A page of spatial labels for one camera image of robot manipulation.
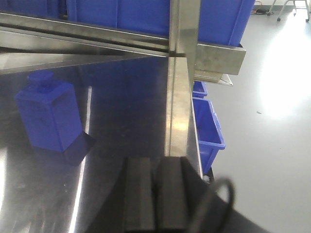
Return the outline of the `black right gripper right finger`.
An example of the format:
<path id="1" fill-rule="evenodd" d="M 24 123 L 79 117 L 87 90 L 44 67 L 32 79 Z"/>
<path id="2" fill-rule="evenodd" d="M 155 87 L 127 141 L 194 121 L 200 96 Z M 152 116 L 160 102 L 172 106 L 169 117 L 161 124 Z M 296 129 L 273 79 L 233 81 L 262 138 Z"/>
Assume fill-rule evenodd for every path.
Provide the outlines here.
<path id="1" fill-rule="evenodd" d="M 155 176 L 155 216 L 158 233 L 185 233 L 191 207 L 188 178 L 198 177 L 187 157 L 163 157 Z"/>

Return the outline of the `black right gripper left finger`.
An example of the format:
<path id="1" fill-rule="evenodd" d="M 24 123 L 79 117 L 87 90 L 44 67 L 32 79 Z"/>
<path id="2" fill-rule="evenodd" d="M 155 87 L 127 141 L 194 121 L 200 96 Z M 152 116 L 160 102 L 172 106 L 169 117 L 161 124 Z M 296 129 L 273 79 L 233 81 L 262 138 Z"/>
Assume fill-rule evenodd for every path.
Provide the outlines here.
<path id="1" fill-rule="evenodd" d="M 124 231 L 154 231 L 151 162 L 147 157 L 126 159 Z"/>

